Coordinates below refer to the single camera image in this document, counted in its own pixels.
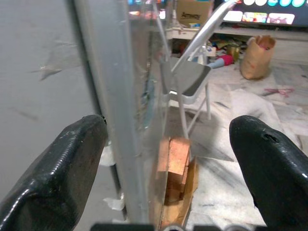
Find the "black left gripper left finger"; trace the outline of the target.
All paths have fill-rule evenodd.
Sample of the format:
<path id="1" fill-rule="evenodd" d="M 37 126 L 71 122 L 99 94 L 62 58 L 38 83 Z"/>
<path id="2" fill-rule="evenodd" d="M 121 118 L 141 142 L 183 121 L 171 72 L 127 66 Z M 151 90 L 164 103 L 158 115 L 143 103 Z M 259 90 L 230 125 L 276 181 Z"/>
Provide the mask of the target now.
<path id="1" fill-rule="evenodd" d="M 65 127 L 0 202 L 0 231 L 73 231 L 107 138 L 100 115 Z"/>

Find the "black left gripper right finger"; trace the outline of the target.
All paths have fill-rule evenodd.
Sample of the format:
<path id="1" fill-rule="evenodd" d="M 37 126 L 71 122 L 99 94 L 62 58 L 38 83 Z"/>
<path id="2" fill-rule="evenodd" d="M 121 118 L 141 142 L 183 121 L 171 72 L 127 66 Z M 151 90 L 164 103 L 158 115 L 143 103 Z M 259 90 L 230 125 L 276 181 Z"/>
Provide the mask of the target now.
<path id="1" fill-rule="evenodd" d="M 276 230 L 308 231 L 308 156 L 254 116 L 234 118 L 229 138 L 265 224 Z"/>

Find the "grey mini fridge door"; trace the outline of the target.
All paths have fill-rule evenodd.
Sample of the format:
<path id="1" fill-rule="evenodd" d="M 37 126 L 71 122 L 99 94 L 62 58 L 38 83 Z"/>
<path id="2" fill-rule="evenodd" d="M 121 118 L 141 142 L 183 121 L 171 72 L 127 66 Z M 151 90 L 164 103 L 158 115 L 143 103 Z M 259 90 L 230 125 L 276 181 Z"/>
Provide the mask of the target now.
<path id="1" fill-rule="evenodd" d="M 159 225 L 169 151 L 166 32 L 173 0 L 67 0 L 83 64 L 106 119 L 132 223 Z"/>

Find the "grey mini fridge body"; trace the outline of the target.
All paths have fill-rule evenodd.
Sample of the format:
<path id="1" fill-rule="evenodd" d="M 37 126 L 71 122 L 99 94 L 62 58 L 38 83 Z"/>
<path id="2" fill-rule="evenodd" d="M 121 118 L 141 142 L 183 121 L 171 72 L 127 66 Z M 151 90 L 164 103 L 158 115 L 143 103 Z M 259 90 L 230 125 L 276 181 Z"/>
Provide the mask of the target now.
<path id="1" fill-rule="evenodd" d="M 106 122 L 66 0 L 0 0 L 0 202 L 65 127 L 89 115 Z M 103 163 L 108 142 L 73 231 L 127 227 L 122 209 L 112 208 L 122 193 L 115 165 Z"/>

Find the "red clay brick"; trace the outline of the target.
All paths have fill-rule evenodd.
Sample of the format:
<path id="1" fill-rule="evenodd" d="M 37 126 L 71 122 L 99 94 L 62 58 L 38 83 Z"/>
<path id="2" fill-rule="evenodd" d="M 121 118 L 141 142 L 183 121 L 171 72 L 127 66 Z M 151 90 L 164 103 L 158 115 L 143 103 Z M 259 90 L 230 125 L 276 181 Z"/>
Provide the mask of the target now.
<path id="1" fill-rule="evenodd" d="M 168 173 L 172 181 L 181 182 L 189 156 L 190 141 L 175 137 L 169 143 Z"/>
<path id="2" fill-rule="evenodd" d="M 165 201 L 176 202 L 183 198 L 187 180 L 187 171 L 183 175 L 168 172 Z"/>

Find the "brown paper bag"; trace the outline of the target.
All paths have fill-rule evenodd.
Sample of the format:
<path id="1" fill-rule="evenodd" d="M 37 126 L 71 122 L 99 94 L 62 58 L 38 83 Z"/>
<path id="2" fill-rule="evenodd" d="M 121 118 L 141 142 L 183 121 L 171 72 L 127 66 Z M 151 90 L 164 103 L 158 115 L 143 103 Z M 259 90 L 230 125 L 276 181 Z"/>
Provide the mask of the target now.
<path id="1" fill-rule="evenodd" d="M 262 79 L 268 73 L 276 40 L 270 35 L 254 36 L 246 44 L 240 72 L 248 80 Z"/>

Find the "pink and blue bottle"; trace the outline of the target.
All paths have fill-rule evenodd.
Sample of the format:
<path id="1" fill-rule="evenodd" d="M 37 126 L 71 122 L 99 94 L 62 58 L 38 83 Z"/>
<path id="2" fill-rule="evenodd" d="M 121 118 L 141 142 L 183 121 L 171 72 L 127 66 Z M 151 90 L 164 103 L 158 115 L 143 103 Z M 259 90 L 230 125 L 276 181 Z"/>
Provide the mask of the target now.
<path id="1" fill-rule="evenodd" d="M 222 55 L 218 57 L 214 62 L 209 63 L 208 66 L 212 69 L 229 66 L 234 63 L 234 59 L 231 55 Z"/>

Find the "grey metal folding chair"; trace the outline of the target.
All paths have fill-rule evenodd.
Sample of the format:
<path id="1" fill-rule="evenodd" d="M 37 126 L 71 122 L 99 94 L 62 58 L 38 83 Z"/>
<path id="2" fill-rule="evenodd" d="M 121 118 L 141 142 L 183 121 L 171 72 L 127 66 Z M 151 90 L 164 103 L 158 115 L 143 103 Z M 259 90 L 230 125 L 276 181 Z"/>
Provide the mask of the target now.
<path id="1" fill-rule="evenodd" d="M 208 81 L 212 68 L 207 64 L 193 62 L 192 59 L 197 55 L 202 46 L 206 45 L 206 42 L 214 34 L 216 28 L 221 25 L 223 18 L 236 4 L 237 0 L 227 0 L 220 4 L 190 40 L 182 56 L 180 58 L 172 57 L 170 59 L 170 73 L 174 79 L 174 83 L 169 95 L 172 100 L 177 101 L 179 104 L 181 126 L 183 136 L 186 139 L 189 138 L 189 134 L 204 105 L 206 105 L 207 119 L 211 119 Z M 194 104 L 202 91 L 205 91 L 205 97 L 200 103 L 194 117 L 188 123 L 184 106 Z"/>

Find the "white television shelf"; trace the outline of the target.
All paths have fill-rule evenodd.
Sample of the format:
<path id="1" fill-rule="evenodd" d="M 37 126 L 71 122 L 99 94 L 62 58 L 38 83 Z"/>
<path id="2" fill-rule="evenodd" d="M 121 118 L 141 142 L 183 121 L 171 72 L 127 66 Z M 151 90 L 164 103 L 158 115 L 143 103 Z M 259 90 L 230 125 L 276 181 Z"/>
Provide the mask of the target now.
<path id="1" fill-rule="evenodd" d="M 216 34 L 257 36 L 270 35 L 276 39 L 273 61 L 308 65 L 308 32 L 265 30 L 256 28 L 232 28 L 219 26 Z"/>

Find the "gold metal pot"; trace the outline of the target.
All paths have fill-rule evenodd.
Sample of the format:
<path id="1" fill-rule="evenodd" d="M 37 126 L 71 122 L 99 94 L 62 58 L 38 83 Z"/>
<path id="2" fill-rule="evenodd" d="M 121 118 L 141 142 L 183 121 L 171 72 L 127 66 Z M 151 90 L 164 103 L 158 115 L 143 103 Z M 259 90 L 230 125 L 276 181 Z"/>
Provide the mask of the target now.
<path id="1" fill-rule="evenodd" d="M 229 44 L 227 46 L 227 55 L 232 56 L 234 61 L 237 61 L 239 59 L 241 47 L 236 44 Z"/>

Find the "flat screen television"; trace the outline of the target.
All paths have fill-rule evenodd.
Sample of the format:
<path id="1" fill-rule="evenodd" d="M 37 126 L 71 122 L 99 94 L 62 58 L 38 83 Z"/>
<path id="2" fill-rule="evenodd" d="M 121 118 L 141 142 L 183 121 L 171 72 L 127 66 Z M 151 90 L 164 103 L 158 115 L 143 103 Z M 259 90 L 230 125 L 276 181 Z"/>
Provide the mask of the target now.
<path id="1" fill-rule="evenodd" d="M 237 0 L 224 21 L 308 27 L 308 0 Z"/>

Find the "brown printed cardboard box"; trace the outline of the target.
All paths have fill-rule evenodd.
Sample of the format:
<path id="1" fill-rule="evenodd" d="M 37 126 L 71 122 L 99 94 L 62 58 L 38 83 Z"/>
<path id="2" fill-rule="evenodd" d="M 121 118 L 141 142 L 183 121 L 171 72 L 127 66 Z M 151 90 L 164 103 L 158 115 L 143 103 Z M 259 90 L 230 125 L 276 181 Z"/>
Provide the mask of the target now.
<path id="1" fill-rule="evenodd" d="M 212 14 L 214 0 L 177 0 L 176 17 L 181 25 L 202 25 Z"/>

